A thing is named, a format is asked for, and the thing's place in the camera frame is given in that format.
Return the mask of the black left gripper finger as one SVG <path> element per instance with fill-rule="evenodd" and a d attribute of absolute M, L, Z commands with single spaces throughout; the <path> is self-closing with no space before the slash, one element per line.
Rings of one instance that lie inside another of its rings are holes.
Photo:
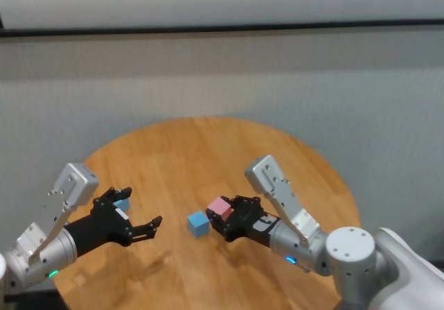
<path fill-rule="evenodd" d="M 133 226 L 128 233 L 131 242 L 136 243 L 140 241 L 146 241 L 154 239 L 158 228 L 162 224 L 162 216 L 156 216 L 150 222 L 145 225 Z"/>
<path fill-rule="evenodd" d="M 119 209 L 128 209 L 130 207 L 130 196 L 133 189 L 126 187 L 124 189 L 115 189 L 110 187 L 101 196 L 93 200 L 93 205 L 110 203 Z"/>

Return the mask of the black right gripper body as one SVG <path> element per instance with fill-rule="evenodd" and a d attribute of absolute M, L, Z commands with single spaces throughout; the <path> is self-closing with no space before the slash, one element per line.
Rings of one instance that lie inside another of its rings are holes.
<path fill-rule="evenodd" d="M 228 197 L 222 196 L 222 199 L 229 204 Z M 263 246 L 270 246 L 271 231 L 280 218 L 266 212 L 262 205 L 230 206 L 230 208 L 232 211 L 225 219 L 229 227 L 227 242 L 247 238 Z"/>

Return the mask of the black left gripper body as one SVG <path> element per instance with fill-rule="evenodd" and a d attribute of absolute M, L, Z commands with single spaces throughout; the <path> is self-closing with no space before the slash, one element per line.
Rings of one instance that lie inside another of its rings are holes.
<path fill-rule="evenodd" d="M 113 204 L 94 205 L 90 214 L 65 226 L 81 257 L 106 243 L 128 247 L 133 242 L 129 217 Z"/>

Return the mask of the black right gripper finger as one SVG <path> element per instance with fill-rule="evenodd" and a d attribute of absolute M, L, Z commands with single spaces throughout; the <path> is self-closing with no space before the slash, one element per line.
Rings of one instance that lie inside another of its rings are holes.
<path fill-rule="evenodd" d="M 228 203 L 231 207 L 240 207 L 244 205 L 261 206 L 261 200 L 259 197 L 235 196 L 234 198 L 229 198 Z"/>
<path fill-rule="evenodd" d="M 212 229 L 219 233 L 225 241 L 228 241 L 229 227 L 221 215 L 215 213 L 214 211 L 206 211 L 205 213 L 212 226 Z"/>

